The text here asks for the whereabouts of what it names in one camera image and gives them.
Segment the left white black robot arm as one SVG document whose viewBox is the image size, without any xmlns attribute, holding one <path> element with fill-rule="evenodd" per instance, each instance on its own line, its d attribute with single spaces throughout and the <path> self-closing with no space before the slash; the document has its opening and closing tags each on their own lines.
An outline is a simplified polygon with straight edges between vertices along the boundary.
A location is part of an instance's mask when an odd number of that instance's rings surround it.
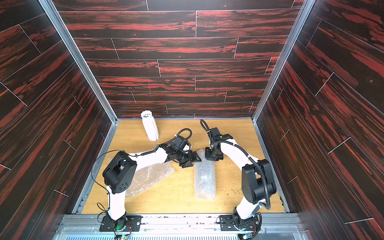
<svg viewBox="0 0 384 240">
<path fill-rule="evenodd" d="M 127 224 L 125 194 L 135 173 L 143 168 L 170 161 L 179 163 L 182 168 L 188 168 L 192 167 L 194 162 L 201 162 L 202 160 L 197 152 L 192 150 L 161 146 L 148 152 L 133 155 L 119 151 L 103 171 L 109 207 L 106 211 L 106 217 L 103 218 L 105 223 L 102 226 L 113 232 L 125 230 L 129 226 Z"/>
</svg>

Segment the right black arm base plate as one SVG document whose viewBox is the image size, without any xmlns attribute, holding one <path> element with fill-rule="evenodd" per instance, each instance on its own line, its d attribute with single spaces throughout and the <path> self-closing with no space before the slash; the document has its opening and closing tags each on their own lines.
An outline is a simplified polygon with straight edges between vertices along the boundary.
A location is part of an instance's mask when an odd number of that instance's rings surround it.
<svg viewBox="0 0 384 240">
<path fill-rule="evenodd" d="M 217 224 L 220 225 L 221 231 L 256 231 L 262 223 L 262 216 L 256 214 L 245 220 L 238 215 L 220 215 Z"/>
</svg>

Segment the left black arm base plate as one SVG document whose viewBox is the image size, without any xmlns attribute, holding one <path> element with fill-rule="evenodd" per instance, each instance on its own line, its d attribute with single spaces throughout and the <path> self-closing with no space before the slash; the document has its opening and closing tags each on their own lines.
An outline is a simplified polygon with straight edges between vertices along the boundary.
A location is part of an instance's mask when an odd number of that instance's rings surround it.
<svg viewBox="0 0 384 240">
<path fill-rule="evenodd" d="M 141 227 L 142 216 L 126 215 L 118 220 L 113 220 L 109 215 L 103 217 L 100 232 L 138 232 Z"/>
</svg>

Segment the white ribbed vase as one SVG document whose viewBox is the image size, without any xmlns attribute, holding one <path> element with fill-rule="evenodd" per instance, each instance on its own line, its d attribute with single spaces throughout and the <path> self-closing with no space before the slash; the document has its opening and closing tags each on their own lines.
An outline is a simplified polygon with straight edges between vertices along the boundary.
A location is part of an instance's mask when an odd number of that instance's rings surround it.
<svg viewBox="0 0 384 240">
<path fill-rule="evenodd" d="M 160 135 L 152 112 L 149 110 L 143 111 L 141 118 L 149 140 L 157 141 Z"/>
</svg>

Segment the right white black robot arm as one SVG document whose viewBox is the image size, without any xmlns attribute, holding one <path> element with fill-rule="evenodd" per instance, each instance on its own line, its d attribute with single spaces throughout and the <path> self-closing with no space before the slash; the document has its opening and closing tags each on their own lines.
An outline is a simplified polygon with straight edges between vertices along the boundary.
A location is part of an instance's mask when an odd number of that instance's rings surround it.
<svg viewBox="0 0 384 240">
<path fill-rule="evenodd" d="M 268 160 L 260 160 L 240 147 L 234 139 L 211 143 L 205 149 L 209 161 L 229 157 L 242 171 L 241 202 L 234 208 L 231 223 L 239 231 L 252 226 L 253 236 L 261 229 L 262 216 L 259 210 L 271 208 L 271 196 L 277 192 L 272 165 Z"/>
</svg>

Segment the aluminium front rail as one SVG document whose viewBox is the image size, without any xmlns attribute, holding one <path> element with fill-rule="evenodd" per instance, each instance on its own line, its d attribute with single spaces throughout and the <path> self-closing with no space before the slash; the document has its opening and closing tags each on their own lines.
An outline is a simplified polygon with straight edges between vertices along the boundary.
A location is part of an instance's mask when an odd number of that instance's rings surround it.
<svg viewBox="0 0 384 240">
<path fill-rule="evenodd" d="M 231 214 L 138 214 L 138 232 L 100 232 L 101 217 L 65 215 L 54 234 L 55 240 L 308 240 L 309 232 L 297 214 L 262 214 L 260 231 L 221 231 L 220 215 Z"/>
</svg>

